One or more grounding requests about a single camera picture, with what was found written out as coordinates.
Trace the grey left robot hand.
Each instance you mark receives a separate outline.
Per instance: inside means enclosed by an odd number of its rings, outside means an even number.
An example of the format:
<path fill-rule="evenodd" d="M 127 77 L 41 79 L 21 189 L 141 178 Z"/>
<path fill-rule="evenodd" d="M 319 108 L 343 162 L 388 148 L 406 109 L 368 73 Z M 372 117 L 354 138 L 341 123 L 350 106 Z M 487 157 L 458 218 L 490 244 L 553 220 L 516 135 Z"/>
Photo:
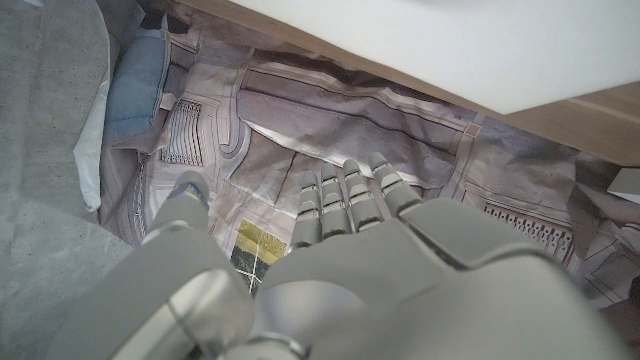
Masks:
<path fill-rule="evenodd" d="M 513 227 L 426 201 L 378 153 L 301 178 L 286 255 L 256 291 L 184 172 L 141 246 L 76 303 L 52 359 L 627 359 L 565 269 Z"/>

